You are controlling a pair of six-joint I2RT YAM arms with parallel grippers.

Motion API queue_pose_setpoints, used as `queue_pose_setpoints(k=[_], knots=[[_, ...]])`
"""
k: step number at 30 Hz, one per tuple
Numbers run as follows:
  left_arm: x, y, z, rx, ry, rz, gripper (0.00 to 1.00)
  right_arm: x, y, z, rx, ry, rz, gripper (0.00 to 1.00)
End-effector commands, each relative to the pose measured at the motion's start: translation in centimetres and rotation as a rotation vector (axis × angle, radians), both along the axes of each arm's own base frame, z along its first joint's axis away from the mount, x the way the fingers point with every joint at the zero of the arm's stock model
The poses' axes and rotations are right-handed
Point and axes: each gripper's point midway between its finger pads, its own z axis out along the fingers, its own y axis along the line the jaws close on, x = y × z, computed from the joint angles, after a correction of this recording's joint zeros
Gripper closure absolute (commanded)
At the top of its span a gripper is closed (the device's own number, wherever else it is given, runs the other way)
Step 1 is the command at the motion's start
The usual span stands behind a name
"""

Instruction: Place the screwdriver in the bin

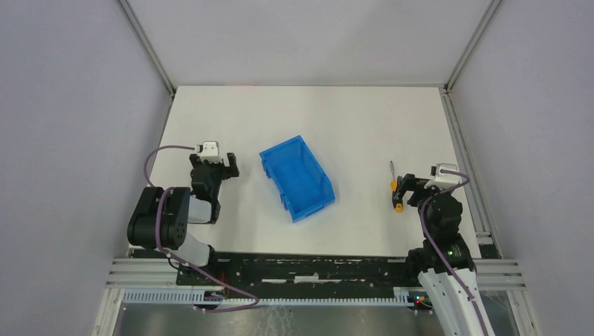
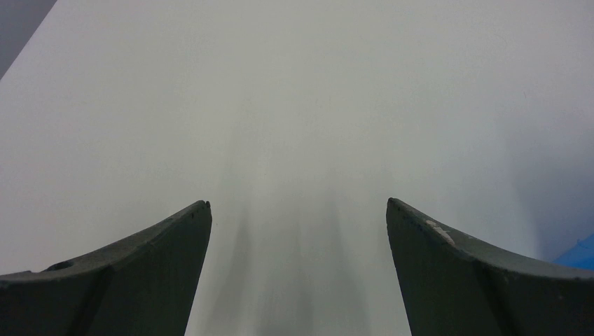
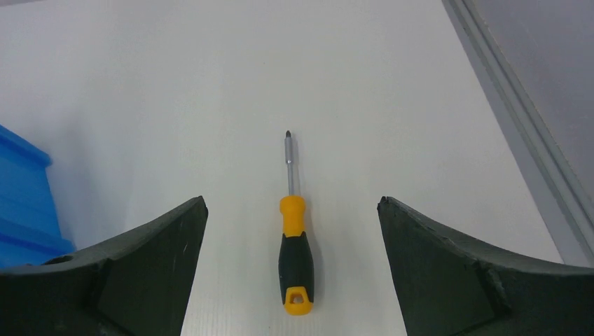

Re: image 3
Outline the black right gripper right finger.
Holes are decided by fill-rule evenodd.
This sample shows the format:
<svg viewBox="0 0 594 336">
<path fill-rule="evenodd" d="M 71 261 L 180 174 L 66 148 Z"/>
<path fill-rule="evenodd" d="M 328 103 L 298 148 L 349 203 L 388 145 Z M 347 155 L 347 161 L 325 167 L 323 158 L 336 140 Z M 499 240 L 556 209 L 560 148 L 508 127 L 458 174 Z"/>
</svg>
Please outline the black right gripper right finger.
<svg viewBox="0 0 594 336">
<path fill-rule="evenodd" d="M 507 251 L 393 197 L 378 216 L 409 335 L 592 335 L 593 270 Z"/>
</svg>

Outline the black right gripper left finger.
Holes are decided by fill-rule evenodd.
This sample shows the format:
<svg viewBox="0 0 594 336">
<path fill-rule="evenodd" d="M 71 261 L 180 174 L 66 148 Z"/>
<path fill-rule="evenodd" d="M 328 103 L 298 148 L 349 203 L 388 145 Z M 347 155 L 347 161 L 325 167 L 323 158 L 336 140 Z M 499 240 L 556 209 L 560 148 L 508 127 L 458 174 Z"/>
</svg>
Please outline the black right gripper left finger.
<svg viewBox="0 0 594 336">
<path fill-rule="evenodd" d="M 1 271 L 2 335 L 179 335 L 208 210 L 153 221 L 41 265 Z"/>
</svg>

